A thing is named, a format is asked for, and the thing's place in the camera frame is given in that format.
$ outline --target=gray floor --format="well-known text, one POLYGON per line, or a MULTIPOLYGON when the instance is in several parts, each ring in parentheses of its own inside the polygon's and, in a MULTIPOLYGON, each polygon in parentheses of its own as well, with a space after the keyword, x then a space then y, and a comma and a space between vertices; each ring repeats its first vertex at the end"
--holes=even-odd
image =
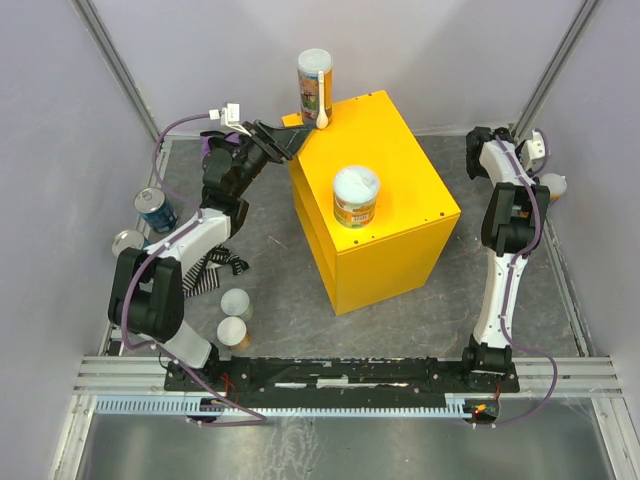
MULTIPOLYGON (((296 216, 285 166, 268 165, 245 194, 251 207, 227 245, 251 264, 222 287, 188 299, 186 320, 217 342, 220 297, 231 287, 255 305, 246 356, 460 356, 480 313, 487 270, 480 225, 491 195, 486 179, 465 173, 464 137, 421 137, 420 144, 458 202, 462 215, 427 284, 418 290, 336 317, 296 216)), ((165 179, 199 201, 202 170, 197 140, 174 140, 165 179)), ((193 212, 176 209, 185 220, 193 212)), ((557 356, 577 348, 546 249, 531 257, 514 317, 519 342, 557 356)))
MULTIPOLYGON (((502 403, 505 417, 532 408, 502 403)), ((98 415, 88 442, 79 479, 615 478, 589 399, 554 400, 534 421, 496 430, 452 419, 302 417, 216 429, 98 415)))

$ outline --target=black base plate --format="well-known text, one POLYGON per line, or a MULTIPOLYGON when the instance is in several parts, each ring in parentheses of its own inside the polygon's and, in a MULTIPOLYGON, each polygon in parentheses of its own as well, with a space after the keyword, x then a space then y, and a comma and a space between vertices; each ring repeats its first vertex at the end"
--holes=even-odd
MULTIPOLYGON (((513 364, 505 375, 466 374, 461 361, 435 358, 232 357, 219 362, 218 372, 220 376, 225 373, 229 376, 239 402, 248 408, 444 407, 445 393, 493 394, 497 384, 502 393, 520 391, 513 364)), ((218 391, 224 390, 221 378, 207 380, 218 391)), ((164 388, 202 391, 173 363, 168 368, 164 388)))

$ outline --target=pringles can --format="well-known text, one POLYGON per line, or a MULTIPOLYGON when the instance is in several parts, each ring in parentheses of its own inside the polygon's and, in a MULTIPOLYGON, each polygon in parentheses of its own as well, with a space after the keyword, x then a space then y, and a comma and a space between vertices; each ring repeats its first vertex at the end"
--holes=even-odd
POLYGON ((319 89, 318 72, 324 72, 324 109, 331 124, 333 105, 331 103, 331 84, 333 77, 333 59, 331 54, 321 48, 305 50, 298 57, 298 84, 300 86, 300 114, 305 125, 315 127, 318 118, 319 89))
POLYGON ((154 231, 167 233, 176 228, 178 216, 159 188, 149 187, 140 190, 133 206, 154 231))

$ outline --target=chip can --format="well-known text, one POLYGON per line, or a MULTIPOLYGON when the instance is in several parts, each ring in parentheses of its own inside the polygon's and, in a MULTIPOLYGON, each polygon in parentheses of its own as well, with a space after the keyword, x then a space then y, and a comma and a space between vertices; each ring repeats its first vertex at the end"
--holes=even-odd
POLYGON ((176 228, 178 216, 159 188, 149 187, 140 190, 133 206, 154 231, 167 233, 176 228))
POLYGON ((149 246, 149 240, 137 230, 123 230, 113 239, 111 251, 118 257, 125 248, 133 247, 142 250, 149 246))
POLYGON ((316 126, 318 118, 320 87, 318 71, 324 73, 324 109, 329 123, 333 118, 331 103, 331 83, 333 77, 333 59, 331 54, 321 48, 305 50, 298 57, 298 85, 300 87, 300 114, 305 125, 316 126))
POLYGON ((380 190, 378 176, 366 167, 352 165, 338 172, 333 180, 333 215, 347 228, 362 228, 376 214, 380 190))

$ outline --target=soda can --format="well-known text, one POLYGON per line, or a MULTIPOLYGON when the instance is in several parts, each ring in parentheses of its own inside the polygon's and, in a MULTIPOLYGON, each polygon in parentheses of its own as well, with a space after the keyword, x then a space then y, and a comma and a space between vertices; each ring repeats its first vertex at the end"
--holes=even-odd
POLYGON ((159 188, 140 190, 133 201, 140 216, 158 233, 167 233, 176 228, 178 216, 159 188))
POLYGON ((125 248, 133 247, 142 250, 149 246, 149 240, 137 230, 123 230, 113 239, 111 251, 118 257, 125 248))

